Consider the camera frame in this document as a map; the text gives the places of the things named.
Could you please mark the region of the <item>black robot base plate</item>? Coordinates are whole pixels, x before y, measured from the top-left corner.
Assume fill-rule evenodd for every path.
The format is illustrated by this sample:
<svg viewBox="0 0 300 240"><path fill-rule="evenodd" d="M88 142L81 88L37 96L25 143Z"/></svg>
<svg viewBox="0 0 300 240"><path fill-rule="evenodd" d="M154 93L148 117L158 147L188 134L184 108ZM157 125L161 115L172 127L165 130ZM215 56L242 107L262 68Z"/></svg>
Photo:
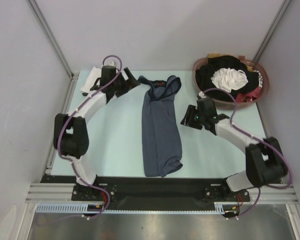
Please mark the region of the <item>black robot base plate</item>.
<svg viewBox="0 0 300 240"><path fill-rule="evenodd" d="M96 178L94 188L80 185L74 176L50 175L41 180L44 184L73 184L71 200L108 204L120 209L137 205L141 208L161 206L163 209L198 209L209 203L248 203L247 189L230 192L221 178L145 178L104 177Z"/></svg>

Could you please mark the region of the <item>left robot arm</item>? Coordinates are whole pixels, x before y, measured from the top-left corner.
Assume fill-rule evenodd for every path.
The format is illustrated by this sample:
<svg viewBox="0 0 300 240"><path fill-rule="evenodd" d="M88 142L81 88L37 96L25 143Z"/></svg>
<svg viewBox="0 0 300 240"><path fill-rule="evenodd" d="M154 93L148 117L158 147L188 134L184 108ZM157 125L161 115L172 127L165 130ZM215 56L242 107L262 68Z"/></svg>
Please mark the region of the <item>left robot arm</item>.
<svg viewBox="0 0 300 240"><path fill-rule="evenodd" d="M83 101L73 111L58 113L54 118L53 147L70 163L76 182L84 186L83 194L90 200L100 196L101 188L94 184L97 175L86 156L90 144L88 122L101 108L139 85L128 67L116 67L114 62L93 67L80 90Z"/></svg>

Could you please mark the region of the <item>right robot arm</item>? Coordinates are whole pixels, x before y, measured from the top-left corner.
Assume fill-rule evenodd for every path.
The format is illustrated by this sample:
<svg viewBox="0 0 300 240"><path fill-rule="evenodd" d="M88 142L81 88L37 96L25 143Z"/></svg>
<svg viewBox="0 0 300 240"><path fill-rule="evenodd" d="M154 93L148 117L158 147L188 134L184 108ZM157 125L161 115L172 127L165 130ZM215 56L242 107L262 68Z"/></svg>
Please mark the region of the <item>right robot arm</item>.
<svg viewBox="0 0 300 240"><path fill-rule="evenodd" d="M267 186L289 174L276 138L260 139L240 129L234 124L232 115L217 113L210 97L200 98L196 105L189 105L180 124L197 130L205 129L245 154L245 170L225 178L220 188L221 196L227 201L232 201L241 190Z"/></svg>

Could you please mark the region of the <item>white graphic tank top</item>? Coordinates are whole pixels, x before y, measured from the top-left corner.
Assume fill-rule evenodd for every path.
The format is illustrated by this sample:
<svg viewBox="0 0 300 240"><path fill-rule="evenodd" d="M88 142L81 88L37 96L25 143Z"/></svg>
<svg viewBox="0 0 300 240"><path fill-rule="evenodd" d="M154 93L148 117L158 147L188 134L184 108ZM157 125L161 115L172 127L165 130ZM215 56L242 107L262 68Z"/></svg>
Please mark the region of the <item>white graphic tank top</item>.
<svg viewBox="0 0 300 240"><path fill-rule="evenodd" d="M100 78L102 75L102 69L93 67L88 74L84 85L80 88L81 94L83 96L87 96L88 93L90 92L90 89L95 85L95 82L98 82L98 78Z"/></svg>

